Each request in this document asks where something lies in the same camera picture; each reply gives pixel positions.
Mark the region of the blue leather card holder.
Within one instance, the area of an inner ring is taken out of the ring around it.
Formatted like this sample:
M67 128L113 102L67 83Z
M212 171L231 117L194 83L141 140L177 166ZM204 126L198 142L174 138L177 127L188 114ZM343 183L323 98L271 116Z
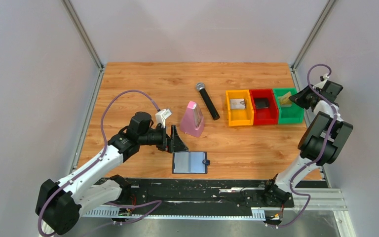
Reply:
M172 157L174 174L206 174L209 165L206 152L178 152Z

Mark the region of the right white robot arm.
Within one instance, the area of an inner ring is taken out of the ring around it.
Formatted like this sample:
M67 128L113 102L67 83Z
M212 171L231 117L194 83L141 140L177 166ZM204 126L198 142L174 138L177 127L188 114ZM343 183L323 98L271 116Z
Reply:
M307 86L290 96L290 101L303 109L311 108L314 120L301 138L299 156L283 172L267 181L261 199L267 206L282 206L291 197L296 185L310 172L333 163L353 131L339 113L335 99L343 86L328 79Z

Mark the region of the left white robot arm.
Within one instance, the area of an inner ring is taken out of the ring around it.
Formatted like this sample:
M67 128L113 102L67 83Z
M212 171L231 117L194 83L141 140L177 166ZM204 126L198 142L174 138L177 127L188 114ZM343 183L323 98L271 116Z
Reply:
M102 185L95 186L95 183L135 155L141 146L156 146L158 150L170 154L188 151L175 125L167 134L166 119L171 114L169 109L158 111L155 114L156 127L153 127L150 114L137 112L129 125L110 140L105 140L102 150L86 164L58 181L48 179L43 182L35 210L39 234L43 237L63 235L75 226L83 214L95 207L114 200L120 204L128 203L132 192L120 176L114 176ZM43 223L53 232L45 233Z

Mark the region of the gold VIP card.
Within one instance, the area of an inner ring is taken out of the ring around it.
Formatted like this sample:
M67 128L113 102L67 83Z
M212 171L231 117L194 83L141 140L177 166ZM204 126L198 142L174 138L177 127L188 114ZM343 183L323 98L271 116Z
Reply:
M287 92L282 96L278 97L278 102L280 103L281 107L290 107L292 106L292 101L290 100L290 97L292 96L291 92Z

